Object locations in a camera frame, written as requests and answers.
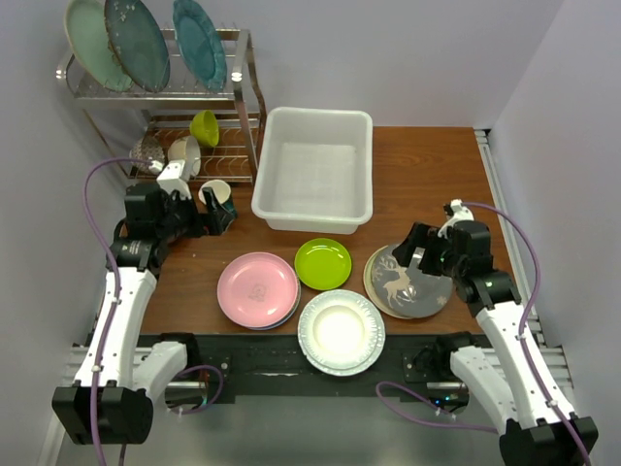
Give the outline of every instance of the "white wall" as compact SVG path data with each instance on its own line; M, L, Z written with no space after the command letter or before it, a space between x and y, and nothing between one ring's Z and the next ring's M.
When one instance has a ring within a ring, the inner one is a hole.
M104 254L82 214L82 181L103 154L54 70L66 49L66 0L3 2L0 16L0 463L35 464L51 395L69 348L100 298ZM122 189L102 174L91 189L110 228Z
M379 125L490 127L562 0L199 0L250 29L270 109L354 109ZM172 0L146 4L172 24Z
M566 1L492 131L510 211L539 252L544 330L566 350L603 465L619 462L621 416L620 21L617 0Z

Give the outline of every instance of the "gray plate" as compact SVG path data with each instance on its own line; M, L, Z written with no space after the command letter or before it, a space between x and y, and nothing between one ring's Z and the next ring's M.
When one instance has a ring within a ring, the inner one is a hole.
M414 253L409 267L400 267L392 255L398 245L381 250L371 269L376 295L388 308L402 316L429 317L437 314L448 302L453 282L448 277L432 277L418 270L422 258Z

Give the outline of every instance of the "lime green plate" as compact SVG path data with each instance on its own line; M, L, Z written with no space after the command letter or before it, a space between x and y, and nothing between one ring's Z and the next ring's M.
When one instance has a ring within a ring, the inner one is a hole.
M341 286L351 273L351 256L341 243L316 238L295 254L295 271L303 284L325 291Z
M104 6L97 0L71 0L65 12L65 34L74 56L103 87L122 92L132 79L110 49Z

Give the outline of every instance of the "wooden tabletop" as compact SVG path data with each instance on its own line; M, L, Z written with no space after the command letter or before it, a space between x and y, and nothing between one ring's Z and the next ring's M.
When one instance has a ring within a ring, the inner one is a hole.
M252 188L233 188L240 214L220 237L180 240L171 246L159 283L143 321L143 333L251 333L219 309L215 289L220 273L236 257L263 250L289 264L306 241L331 237L351 254L353 269L343 288L365 294L362 273L377 249L400 243L418 220L433 225L445 221L442 206L460 198L492 204L492 195L471 128L397 128L374 130L374 215L353 235L276 231L250 209ZM477 210L477 219L490 226L496 267L509 271L507 248L493 214ZM271 333L296 333L298 318L317 291L303 286L296 314ZM468 330L480 333L465 304L453 294L435 316L402 320L382 314L386 332L437 334Z

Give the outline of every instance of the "deer illustration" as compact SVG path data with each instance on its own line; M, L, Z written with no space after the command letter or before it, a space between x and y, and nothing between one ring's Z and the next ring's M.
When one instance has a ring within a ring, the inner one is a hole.
M387 256L383 256L379 260L379 265L384 269L391 272L396 272L399 275L397 280L393 280L392 282L386 282L384 284L384 289L388 292L388 306L390 306L390 300L394 300L399 306L403 307L403 304L399 301L399 297L402 299L406 299L407 301L411 301L411 299L407 299L408 297L413 297L416 294L416 290L413 286L411 286L409 282L409 277L406 274L406 267L401 267L397 263L397 259L395 259L391 254ZM402 293L400 296L399 291L406 291L406 293Z

